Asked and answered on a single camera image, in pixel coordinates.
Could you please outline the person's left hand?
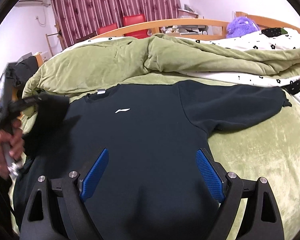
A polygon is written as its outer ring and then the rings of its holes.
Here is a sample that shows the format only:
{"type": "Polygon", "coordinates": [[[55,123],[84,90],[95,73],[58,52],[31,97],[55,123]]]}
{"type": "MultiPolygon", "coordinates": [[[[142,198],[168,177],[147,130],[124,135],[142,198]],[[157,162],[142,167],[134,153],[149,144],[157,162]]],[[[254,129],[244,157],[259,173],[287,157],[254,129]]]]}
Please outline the person's left hand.
{"type": "Polygon", "coordinates": [[[21,121],[14,119],[12,122],[13,134],[4,130],[0,130],[0,177],[7,180],[9,177],[9,170],[5,158],[5,146],[9,146],[8,155],[13,160],[19,160],[24,151],[24,140],[22,138],[23,131],[21,129],[21,121]]]}

